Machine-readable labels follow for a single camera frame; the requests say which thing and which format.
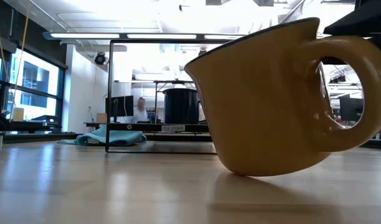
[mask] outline security camera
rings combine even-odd
[[[98,55],[95,57],[95,63],[97,65],[105,65],[109,63],[109,59],[104,56],[104,52],[98,52]]]
[[[205,54],[206,52],[207,52],[207,50],[205,48],[201,48],[200,52],[198,52],[198,56]]]

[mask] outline label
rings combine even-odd
[[[161,131],[185,131],[185,125],[163,125]]]

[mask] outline mug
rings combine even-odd
[[[330,152],[360,146],[381,129],[381,51],[360,37],[316,39],[318,26],[318,18],[273,26],[186,64],[216,152],[232,172],[302,170]],[[347,62],[364,88],[364,112],[351,128],[333,120],[319,71],[324,57]]]

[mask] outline blue cloth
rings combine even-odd
[[[111,146],[131,146],[146,141],[141,131],[110,131]],[[106,125],[92,133],[77,136],[75,140],[61,140],[59,144],[78,144],[82,146],[100,146],[106,143]]]

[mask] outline metal rack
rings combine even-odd
[[[208,133],[208,125],[206,124],[157,124],[157,116],[154,117],[154,123],[150,124],[131,124],[131,123],[111,123],[111,88],[112,88],[112,63],[113,63],[113,52],[114,52],[114,44],[224,44],[229,42],[228,39],[204,39],[203,35],[197,35],[196,39],[121,39],[121,40],[111,40],[110,41],[110,53],[109,59],[110,63],[108,64],[109,68],[109,80],[108,80],[108,111],[107,111],[107,120],[106,124],[106,152],[121,152],[127,153],[130,151],[110,150],[110,131],[148,131],[153,133],[170,133],[170,134],[178,134],[178,133]],[[193,81],[181,81],[181,80],[170,80],[170,81],[150,81],[151,83],[155,83],[155,111],[157,111],[157,93],[159,92],[158,84],[160,83],[172,83],[172,84],[185,84],[185,83],[193,83]],[[197,154],[211,154],[211,152],[196,152]]]

